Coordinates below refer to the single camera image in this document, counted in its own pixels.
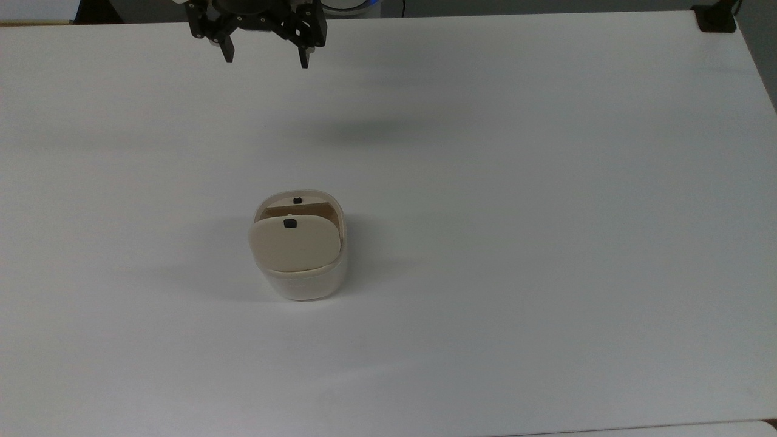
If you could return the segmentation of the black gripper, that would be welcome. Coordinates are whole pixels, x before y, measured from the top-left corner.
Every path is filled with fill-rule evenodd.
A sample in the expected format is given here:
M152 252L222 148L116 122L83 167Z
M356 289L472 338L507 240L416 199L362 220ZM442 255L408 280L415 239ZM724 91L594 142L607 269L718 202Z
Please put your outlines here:
M281 29L281 37L297 47L300 66L309 67L310 55L327 43L327 19L320 1L186 1L191 35L208 39L233 62L231 34L241 29Z

